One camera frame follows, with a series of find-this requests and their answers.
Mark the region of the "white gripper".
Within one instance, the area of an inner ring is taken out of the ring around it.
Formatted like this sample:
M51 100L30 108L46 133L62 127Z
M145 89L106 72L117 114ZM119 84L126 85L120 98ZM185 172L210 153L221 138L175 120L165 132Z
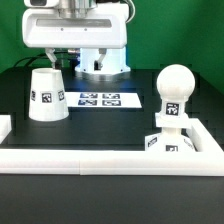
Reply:
M84 19L64 19L56 9L32 8L23 15L23 41L31 48L46 48L53 69L60 68L54 48L100 48L94 69L101 70L106 48L127 44L127 17L127 7L96 7Z

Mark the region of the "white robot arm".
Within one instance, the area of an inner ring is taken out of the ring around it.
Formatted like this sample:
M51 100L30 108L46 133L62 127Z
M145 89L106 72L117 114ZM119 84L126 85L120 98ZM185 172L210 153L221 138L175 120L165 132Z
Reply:
M130 71L127 28L135 16L132 0L24 0L23 42L43 48L57 64L59 48L79 51L79 77L109 81Z

